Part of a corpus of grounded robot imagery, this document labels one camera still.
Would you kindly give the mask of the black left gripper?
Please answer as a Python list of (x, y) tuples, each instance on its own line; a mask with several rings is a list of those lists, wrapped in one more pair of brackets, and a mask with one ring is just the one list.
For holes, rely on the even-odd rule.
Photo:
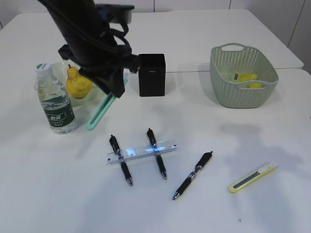
[(110, 91), (117, 98), (120, 98), (125, 92), (123, 68), (130, 70), (132, 73), (137, 73), (140, 67), (139, 56), (133, 54), (123, 57), (104, 55), (102, 59), (97, 58), (96, 61), (93, 61), (91, 64), (87, 65), (86, 63), (78, 61), (69, 45), (63, 45), (58, 50), (58, 53), (63, 60), (71, 60), (84, 71), (90, 71), (91, 73), (99, 73), (100, 71), (116, 69), (109, 75), (107, 85), (100, 77), (94, 77), (93, 83), (96, 84), (105, 94), (108, 95)]

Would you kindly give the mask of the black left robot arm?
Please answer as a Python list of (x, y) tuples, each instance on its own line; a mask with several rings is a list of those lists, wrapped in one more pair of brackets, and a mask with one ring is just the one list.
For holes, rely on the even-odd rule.
[(139, 57), (126, 40), (128, 24), (122, 6), (92, 0), (42, 0), (66, 44), (58, 53), (79, 65), (79, 73), (117, 98), (125, 92), (123, 72), (139, 70)]

